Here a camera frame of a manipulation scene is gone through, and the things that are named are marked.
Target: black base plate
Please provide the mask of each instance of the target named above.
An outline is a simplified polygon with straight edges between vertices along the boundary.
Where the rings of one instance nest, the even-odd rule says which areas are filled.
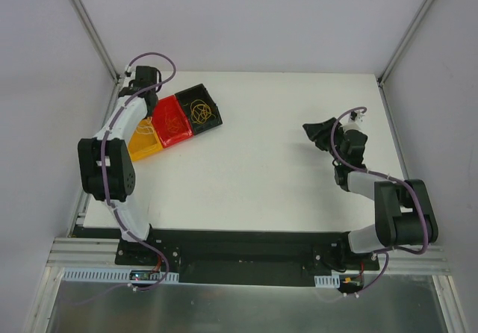
[[[119,230],[94,230],[81,228],[74,235],[120,238]],[[330,265],[360,270],[363,262],[366,270],[379,269],[370,254],[348,252],[346,236],[340,232],[153,229],[147,242],[166,255],[180,282],[310,287],[314,276],[331,274]],[[139,243],[120,240],[116,264],[153,267],[157,262],[155,254]]]

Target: white tabletop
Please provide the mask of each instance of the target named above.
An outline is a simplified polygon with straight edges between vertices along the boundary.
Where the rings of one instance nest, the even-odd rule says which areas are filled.
[[[348,231],[374,222],[373,202],[335,184],[332,156],[302,129],[364,105],[364,162],[400,177],[373,75],[179,72],[159,94],[199,83],[223,124],[134,163],[153,228]],[[84,226],[117,224],[91,199]]]

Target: metal floor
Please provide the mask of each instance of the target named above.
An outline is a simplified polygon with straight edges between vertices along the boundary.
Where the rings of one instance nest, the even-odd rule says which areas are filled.
[[[110,286],[63,281],[58,297],[78,302]],[[165,284],[133,293],[121,287],[78,307],[62,303],[58,309],[55,303],[47,332],[439,333],[447,329],[432,277],[384,276],[358,299],[317,288]]]

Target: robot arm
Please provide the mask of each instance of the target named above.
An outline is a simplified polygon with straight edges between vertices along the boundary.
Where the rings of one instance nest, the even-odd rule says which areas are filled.
[[[409,192],[400,184],[369,174],[363,164],[367,135],[360,131],[360,120],[360,114],[353,113],[350,121],[346,125],[339,124],[334,133],[334,142],[341,158],[365,171],[354,171],[334,160],[335,183],[342,190],[363,195],[375,202],[375,224],[348,233],[350,251],[362,254],[398,245],[419,244],[423,240],[423,229]],[[315,146],[333,157],[330,138],[335,121],[336,118],[331,118],[326,122],[303,126]],[[438,225],[425,184],[421,180],[409,180],[406,183],[418,197],[426,222],[428,241],[435,242],[438,238]]]
[[[149,234],[149,222],[147,213],[138,205],[134,194],[136,176],[133,164],[128,153],[128,143],[138,123],[149,116],[158,103],[158,97],[154,90],[133,98],[127,105],[131,96],[138,90],[158,83],[159,79],[156,68],[138,66],[136,76],[130,83],[132,87],[125,87],[119,92],[119,99],[113,114],[105,126],[91,139],[81,139],[78,143],[78,157],[80,162],[81,183],[83,190],[90,193],[98,201],[108,208],[114,215],[113,208],[107,204],[105,189],[102,180],[102,162],[100,158],[101,141],[108,130],[109,135],[105,148],[108,186],[111,203],[117,209],[122,225],[128,231],[141,240],[145,240]],[[123,240],[135,242],[135,240],[122,230]]]

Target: white wall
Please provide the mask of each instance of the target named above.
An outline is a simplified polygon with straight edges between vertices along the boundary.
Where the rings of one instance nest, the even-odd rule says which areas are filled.
[[[422,1],[83,0],[118,71],[157,49],[182,70],[375,74]]]
[[[411,176],[426,180],[478,332],[478,0],[437,0],[385,86]]]
[[[0,0],[0,332],[20,332],[113,88],[69,0]]]

